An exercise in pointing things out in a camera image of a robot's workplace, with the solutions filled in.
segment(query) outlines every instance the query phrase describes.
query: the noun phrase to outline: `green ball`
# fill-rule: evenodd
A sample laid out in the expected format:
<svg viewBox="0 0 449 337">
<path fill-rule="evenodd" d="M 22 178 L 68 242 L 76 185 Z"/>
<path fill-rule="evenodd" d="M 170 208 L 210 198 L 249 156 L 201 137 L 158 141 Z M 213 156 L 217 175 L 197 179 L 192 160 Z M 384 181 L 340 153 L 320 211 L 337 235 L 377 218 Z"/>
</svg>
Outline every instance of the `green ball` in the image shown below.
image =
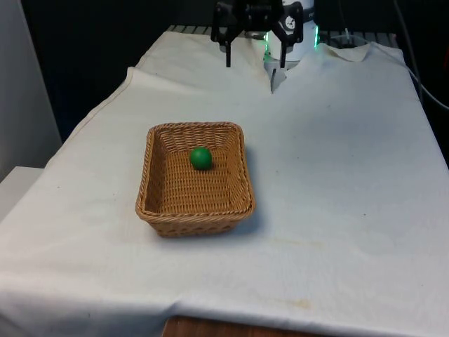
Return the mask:
<svg viewBox="0 0 449 337">
<path fill-rule="evenodd" d="M 212 154 L 205 147 L 197 147 L 190 152 L 190 162 L 196 170 L 208 170 L 212 167 Z"/>
</svg>

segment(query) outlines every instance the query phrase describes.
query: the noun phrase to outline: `basket rim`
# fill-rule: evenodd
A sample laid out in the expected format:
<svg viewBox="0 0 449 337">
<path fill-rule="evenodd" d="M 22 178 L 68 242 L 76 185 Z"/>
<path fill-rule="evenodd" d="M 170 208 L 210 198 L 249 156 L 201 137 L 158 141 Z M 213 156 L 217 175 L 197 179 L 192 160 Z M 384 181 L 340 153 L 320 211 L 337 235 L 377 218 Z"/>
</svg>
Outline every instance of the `basket rim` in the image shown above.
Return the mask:
<svg viewBox="0 0 449 337">
<path fill-rule="evenodd" d="M 155 213 L 145 210 L 145 199 L 147 196 L 147 188 L 149 182 L 149 163 L 152 157 L 154 136 L 156 132 L 162 128 L 180 129 L 191 128 L 193 126 L 231 126 L 232 128 L 237 130 L 239 134 L 240 162 L 243 168 L 244 183 L 246 186 L 246 192 L 250 197 L 248 205 L 244 209 L 234 209 L 229 211 L 210 213 Z M 153 223 L 201 223 L 205 220 L 207 220 L 208 223 L 216 223 L 222 221 L 239 221 L 249 217 L 255 210 L 255 197 L 246 163 L 246 151 L 242 128 L 238 124 L 232 123 L 230 121 L 164 123 L 150 128 L 147 134 L 147 145 L 145 148 L 142 179 L 140 181 L 139 194 L 135 203 L 135 210 L 139 218 Z"/>
</svg>

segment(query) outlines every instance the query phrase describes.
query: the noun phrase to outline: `white tablecloth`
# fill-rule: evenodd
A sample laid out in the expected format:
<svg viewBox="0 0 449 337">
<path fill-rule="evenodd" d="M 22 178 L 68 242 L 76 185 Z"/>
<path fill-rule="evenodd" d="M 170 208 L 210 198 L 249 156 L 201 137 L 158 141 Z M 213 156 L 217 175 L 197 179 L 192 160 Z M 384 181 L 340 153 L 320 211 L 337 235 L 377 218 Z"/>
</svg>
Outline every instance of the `white tablecloth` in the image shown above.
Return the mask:
<svg viewBox="0 0 449 337">
<path fill-rule="evenodd" d="M 407 70 L 367 52 L 321 47 L 272 95 L 263 46 L 239 39 L 227 69 L 208 37 L 165 33 L 0 224 L 0 335 L 191 315 L 447 336 L 448 170 Z M 145 137 L 168 121 L 242 126 L 257 211 L 235 231 L 162 239 L 136 216 Z"/>
</svg>

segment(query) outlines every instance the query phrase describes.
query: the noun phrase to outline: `wicker basket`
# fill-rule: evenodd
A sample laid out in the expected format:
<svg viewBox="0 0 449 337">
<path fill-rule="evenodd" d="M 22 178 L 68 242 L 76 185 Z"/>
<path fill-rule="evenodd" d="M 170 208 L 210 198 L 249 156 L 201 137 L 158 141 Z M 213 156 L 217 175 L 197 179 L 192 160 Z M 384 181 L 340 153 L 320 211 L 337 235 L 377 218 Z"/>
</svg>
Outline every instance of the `wicker basket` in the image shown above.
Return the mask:
<svg viewBox="0 0 449 337">
<path fill-rule="evenodd" d="M 189 154 L 207 147 L 213 168 L 197 171 Z M 255 209 L 243 132 L 233 123 L 176 123 L 152 128 L 135 206 L 162 237 L 234 228 Z"/>
</svg>

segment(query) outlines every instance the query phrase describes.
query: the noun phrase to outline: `white wall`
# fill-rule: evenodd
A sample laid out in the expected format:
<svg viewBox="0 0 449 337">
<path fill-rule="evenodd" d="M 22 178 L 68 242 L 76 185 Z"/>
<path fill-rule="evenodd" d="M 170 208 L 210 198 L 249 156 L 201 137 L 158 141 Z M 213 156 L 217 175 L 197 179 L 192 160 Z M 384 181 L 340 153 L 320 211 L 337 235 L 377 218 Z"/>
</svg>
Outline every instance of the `white wall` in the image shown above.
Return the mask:
<svg viewBox="0 0 449 337">
<path fill-rule="evenodd" d="M 43 167 L 60 136 L 19 0 L 0 0 L 0 181 Z"/>
</svg>

